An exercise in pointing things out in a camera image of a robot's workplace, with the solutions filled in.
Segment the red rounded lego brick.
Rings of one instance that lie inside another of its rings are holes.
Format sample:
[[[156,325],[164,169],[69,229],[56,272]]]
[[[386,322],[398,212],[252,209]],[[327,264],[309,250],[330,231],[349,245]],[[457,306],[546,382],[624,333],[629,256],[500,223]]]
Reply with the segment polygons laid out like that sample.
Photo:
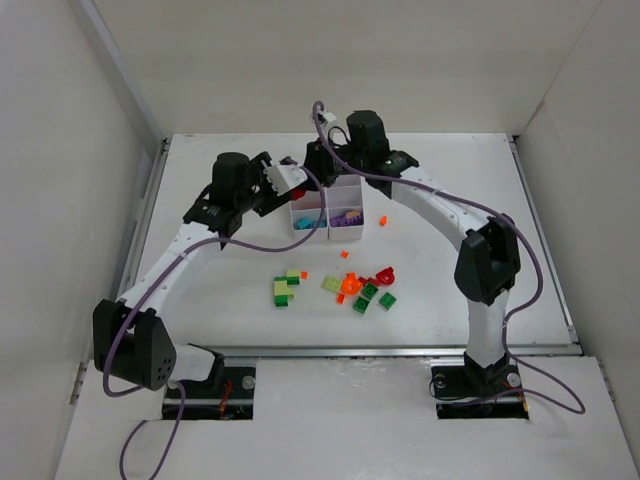
[[[292,192],[292,199],[293,200],[299,200],[299,199],[303,198],[306,195],[306,193],[307,193],[307,191],[305,189],[296,188]]]

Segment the teal square lego brick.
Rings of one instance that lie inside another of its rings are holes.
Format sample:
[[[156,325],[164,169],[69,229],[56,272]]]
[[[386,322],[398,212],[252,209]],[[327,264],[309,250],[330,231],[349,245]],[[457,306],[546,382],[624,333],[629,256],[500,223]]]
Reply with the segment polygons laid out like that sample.
[[[303,217],[299,219],[294,224],[294,229],[299,230],[312,230],[312,229],[323,229],[326,227],[326,221],[312,220],[308,217]]]

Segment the purple curved lego brick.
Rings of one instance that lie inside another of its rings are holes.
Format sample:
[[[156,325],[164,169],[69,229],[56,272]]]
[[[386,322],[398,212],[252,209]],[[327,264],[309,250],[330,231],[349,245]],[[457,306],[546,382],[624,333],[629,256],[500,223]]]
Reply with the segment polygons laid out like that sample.
[[[343,215],[342,221],[345,225],[359,225],[363,221],[363,214],[359,210],[351,210]]]

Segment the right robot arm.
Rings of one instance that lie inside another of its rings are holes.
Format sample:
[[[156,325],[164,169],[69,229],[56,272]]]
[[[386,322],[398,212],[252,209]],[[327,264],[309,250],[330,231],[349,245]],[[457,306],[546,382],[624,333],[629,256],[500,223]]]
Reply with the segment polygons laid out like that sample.
[[[431,180],[410,154],[391,148],[384,124],[372,110],[347,118],[348,140],[335,144],[334,116],[317,101],[311,119],[318,134],[305,165],[326,186],[355,174],[387,198],[436,228],[457,253],[454,282],[467,300],[469,337],[460,367],[435,367],[445,399],[489,397],[513,373],[505,330],[507,303],[521,269],[517,231],[510,219],[477,202],[450,194]]]

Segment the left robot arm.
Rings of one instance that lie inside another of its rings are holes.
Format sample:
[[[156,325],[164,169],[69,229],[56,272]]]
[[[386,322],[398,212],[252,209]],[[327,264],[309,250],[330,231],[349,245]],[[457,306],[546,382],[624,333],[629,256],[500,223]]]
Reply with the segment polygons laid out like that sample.
[[[218,383],[221,355],[175,343],[164,318],[232,242],[245,213],[269,214],[290,201],[307,178],[292,161],[275,164],[267,153],[253,159],[238,152],[219,155],[210,183],[184,214],[165,252],[118,299],[102,300],[95,307],[94,363],[103,379],[116,377],[131,383],[133,390],[151,391],[180,381]]]

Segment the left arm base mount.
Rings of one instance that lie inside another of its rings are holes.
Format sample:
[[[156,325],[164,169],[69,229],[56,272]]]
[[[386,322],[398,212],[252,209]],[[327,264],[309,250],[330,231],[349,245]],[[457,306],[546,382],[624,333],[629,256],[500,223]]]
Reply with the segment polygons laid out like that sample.
[[[252,420],[256,389],[256,364],[232,362],[224,368],[216,387],[202,382],[182,381],[185,391],[183,420]]]

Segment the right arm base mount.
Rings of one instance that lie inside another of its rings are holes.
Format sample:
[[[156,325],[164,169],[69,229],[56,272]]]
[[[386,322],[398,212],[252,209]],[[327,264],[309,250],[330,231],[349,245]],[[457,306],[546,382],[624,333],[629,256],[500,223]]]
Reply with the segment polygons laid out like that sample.
[[[429,392],[439,420],[529,419],[514,364],[488,381],[466,365],[434,365],[431,374]]]

